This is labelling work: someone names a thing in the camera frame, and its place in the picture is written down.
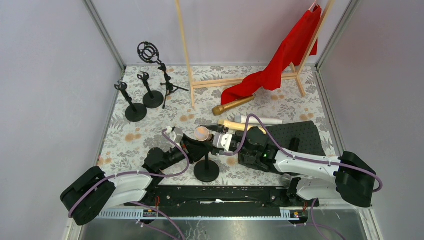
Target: gray wall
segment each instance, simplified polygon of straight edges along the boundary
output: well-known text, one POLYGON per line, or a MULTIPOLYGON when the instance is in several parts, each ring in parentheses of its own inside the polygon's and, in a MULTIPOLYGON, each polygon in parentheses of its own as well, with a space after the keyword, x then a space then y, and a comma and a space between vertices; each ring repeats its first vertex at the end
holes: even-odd
POLYGON ((120 70, 83 2, 0 2, 0 239, 58 240, 120 70))
POLYGON ((424 1, 364 0, 322 68, 348 151, 384 182, 385 240, 422 239, 424 1))
MULTIPOLYGON (((325 8, 328 0, 318 0, 325 8)), ((140 42, 159 48, 167 64, 185 64, 174 0, 94 0, 116 48, 128 65, 145 64, 140 42)), ((267 64, 314 0, 180 0, 192 64, 267 64)), ((327 45, 350 0, 336 0, 318 39, 327 45)))

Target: red cloth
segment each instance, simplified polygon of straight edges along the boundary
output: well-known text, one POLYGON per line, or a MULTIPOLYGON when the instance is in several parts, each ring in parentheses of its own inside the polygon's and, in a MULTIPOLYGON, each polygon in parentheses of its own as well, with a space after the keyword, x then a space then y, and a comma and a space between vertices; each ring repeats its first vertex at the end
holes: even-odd
MULTIPOLYGON (((316 6, 311 11, 306 11, 298 23, 293 27, 288 36, 282 41, 269 65, 263 71, 247 76, 242 83, 226 89, 221 96, 221 104, 228 104, 237 99, 247 97, 256 92, 260 87, 266 90, 275 90, 281 87, 281 74, 291 62, 300 65, 309 42, 314 35, 321 18, 321 7, 316 6)), ((317 54, 315 43, 310 55, 317 54)))

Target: gray floor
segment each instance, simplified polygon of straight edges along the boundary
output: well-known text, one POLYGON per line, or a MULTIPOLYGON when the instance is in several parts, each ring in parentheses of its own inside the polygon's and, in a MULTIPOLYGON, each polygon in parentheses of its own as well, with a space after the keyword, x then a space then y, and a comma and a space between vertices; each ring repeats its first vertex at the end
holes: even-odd
MULTIPOLYGON (((317 224, 338 230, 348 240, 367 239, 361 219, 355 210, 314 210, 317 224)), ((177 221, 187 240, 322 240, 313 226, 290 226, 288 221, 266 220, 190 220, 177 221)), ((177 236, 177 230, 165 220, 152 226, 177 236)), ((341 239, 325 229, 330 240, 341 239)), ((96 219, 84 228, 82 240, 168 240, 170 237, 147 228, 140 228, 135 220, 96 219)))

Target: wooden frame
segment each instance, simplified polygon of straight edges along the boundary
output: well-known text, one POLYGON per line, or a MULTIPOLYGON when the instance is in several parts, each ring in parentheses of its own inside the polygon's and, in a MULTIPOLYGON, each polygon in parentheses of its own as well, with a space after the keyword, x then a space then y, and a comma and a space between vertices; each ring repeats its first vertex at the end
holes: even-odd
MULTIPOLYGON (((304 87, 301 82, 301 73, 303 68, 305 67, 306 59, 309 54, 311 54, 312 48, 314 47, 315 42, 318 39, 318 35, 323 27, 323 23, 326 21, 328 17, 328 13, 333 7, 335 0, 328 0, 327 5, 325 6, 324 11, 322 12, 321 19, 319 20, 318 26, 315 32, 312 35, 312 39, 309 42, 307 47, 307 51, 304 53, 302 61, 300 65, 296 68, 293 63, 290 63, 291 73, 282 73, 281 80, 296 80, 297 87, 299 88, 300 95, 302 98, 306 95, 304 87)), ((191 106, 195 107, 195 92, 194 89, 202 89, 202 88, 212 88, 212 87, 222 87, 222 86, 230 86, 240 84, 245 77, 237 77, 237 78, 227 78, 227 79, 218 79, 218 80, 208 80, 208 81, 195 81, 193 78, 193 69, 190 66, 189 61, 189 52, 186 44, 186 34, 184 32, 184 22, 183 22, 183 14, 181 13, 180 0, 175 0, 176 11, 178 14, 179 21, 179 30, 181 32, 182 45, 184 47, 184 55, 185 55, 185 64, 187 65, 188 71, 188 80, 190 81, 190 93, 191 93, 191 106)))

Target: floral pattern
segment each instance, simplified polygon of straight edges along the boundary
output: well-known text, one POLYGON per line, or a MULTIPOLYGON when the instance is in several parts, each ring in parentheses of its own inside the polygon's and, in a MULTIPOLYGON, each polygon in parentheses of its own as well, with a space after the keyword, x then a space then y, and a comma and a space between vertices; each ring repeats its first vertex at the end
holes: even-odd
MULTIPOLYGON (((193 76, 196 81, 245 77, 262 71, 263 66, 194 66, 193 76)), ((163 73, 155 66, 129 66, 126 69, 123 81, 128 84, 127 92, 134 103, 142 103, 147 90, 137 73, 143 71, 150 75, 149 85, 152 90, 165 92, 163 73)), ((176 86, 190 89, 187 68, 183 66, 168 67, 171 82, 176 86)), ((219 119, 233 120, 237 114, 256 114, 259 117, 282 119, 285 124, 303 121, 313 121, 318 127, 322 147, 325 153, 334 155, 335 150, 330 136, 329 123, 323 111, 317 83, 312 68, 306 66, 301 74, 301 81, 306 96, 301 97, 295 80, 284 80, 281 88, 274 91, 263 88, 256 92, 256 98, 244 105, 225 112, 221 116, 214 116, 212 108, 221 102, 221 93, 228 88, 211 87, 195 90, 195 109, 191 107, 190 92, 178 90, 168 96, 166 108, 147 109, 147 116, 140 122, 129 122, 125 118, 128 107, 124 97, 119 94, 109 123, 102 153, 99 156, 98 166, 107 173, 118 171, 140 170, 144 159, 151 148, 161 148, 164 151, 173 147, 161 135, 161 130, 167 126, 179 127, 183 132, 194 138, 194 129, 198 125, 217 124, 219 119)), ((253 170, 239 165, 237 156, 213 156, 220 168, 216 181, 203 183, 198 181, 194 174, 194 165, 188 171, 177 177, 165 178, 161 185, 229 185, 229 186, 278 186, 279 176, 253 170)), ((182 161, 166 169, 165 174, 181 172, 186 166, 182 161)))

